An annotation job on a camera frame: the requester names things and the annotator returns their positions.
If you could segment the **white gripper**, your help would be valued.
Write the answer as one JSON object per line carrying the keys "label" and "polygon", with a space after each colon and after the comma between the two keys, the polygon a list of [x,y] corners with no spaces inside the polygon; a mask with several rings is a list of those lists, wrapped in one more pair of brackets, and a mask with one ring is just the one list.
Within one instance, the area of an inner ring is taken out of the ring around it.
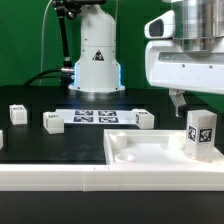
{"label": "white gripper", "polygon": [[184,90],[224,95],[224,39],[211,52],[183,52],[177,41],[150,41],[145,50],[146,78],[151,86],[169,88],[175,115],[181,117]]}

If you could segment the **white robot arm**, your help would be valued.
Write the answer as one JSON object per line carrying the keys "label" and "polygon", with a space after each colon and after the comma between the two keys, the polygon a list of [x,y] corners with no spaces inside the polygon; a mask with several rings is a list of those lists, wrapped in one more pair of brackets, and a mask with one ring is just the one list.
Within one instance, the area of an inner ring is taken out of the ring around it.
{"label": "white robot arm", "polygon": [[[144,27],[145,72],[150,85],[169,90],[180,113],[186,91],[224,95],[224,0],[166,1],[171,9]],[[94,97],[121,89],[115,26],[99,6],[82,9],[73,90]]]}

